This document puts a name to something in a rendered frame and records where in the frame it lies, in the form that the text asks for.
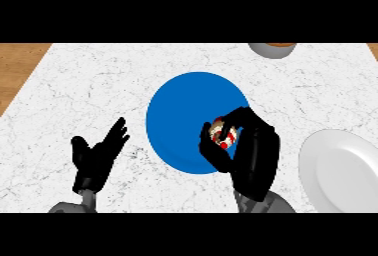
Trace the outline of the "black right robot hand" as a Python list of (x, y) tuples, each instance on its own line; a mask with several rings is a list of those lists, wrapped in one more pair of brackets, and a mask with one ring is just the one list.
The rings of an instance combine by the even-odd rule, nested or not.
[(279, 135), (275, 127), (250, 107), (235, 109), (222, 117), (222, 121), (222, 137), (232, 127), (241, 128), (235, 155), (229, 156), (228, 151), (211, 140), (208, 122), (204, 123), (201, 131), (201, 155), (219, 172), (230, 174), (235, 190), (251, 200), (263, 202), (278, 169)]

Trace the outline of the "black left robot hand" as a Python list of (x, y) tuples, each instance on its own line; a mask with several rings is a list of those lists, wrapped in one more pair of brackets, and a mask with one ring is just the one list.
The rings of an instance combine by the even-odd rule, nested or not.
[(90, 190), (98, 193), (106, 183), (114, 161), (130, 136), (127, 135), (126, 119), (120, 118), (109, 129), (105, 139), (89, 146), (81, 136), (71, 139), (72, 163), (77, 167), (72, 191)]

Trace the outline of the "white round plate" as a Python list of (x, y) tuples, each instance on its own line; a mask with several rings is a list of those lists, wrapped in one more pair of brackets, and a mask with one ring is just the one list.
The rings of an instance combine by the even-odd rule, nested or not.
[(301, 146), (298, 173), (319, 212), (378, 213), (378, 148), (360, 136), (315, 132)]

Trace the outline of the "blue round plate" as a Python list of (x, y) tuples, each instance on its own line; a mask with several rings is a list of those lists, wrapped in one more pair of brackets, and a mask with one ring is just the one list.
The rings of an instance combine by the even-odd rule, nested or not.
[(199, 153), (202, 125), (247, 106), (235, 84), (208, 72), (185, 73), (160, 87), (146, 111), (146, 134), (157, 155), (174, 169), (216, 172)]

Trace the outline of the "grey bowl with brown contents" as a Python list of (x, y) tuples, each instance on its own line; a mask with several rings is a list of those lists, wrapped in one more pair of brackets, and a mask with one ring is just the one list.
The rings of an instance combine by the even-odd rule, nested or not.
[(295, 43), (250, 43), (248, 44), (251, 50), (264, 58), (269, 59), (282, 59), (285, 58), (297, 44)]

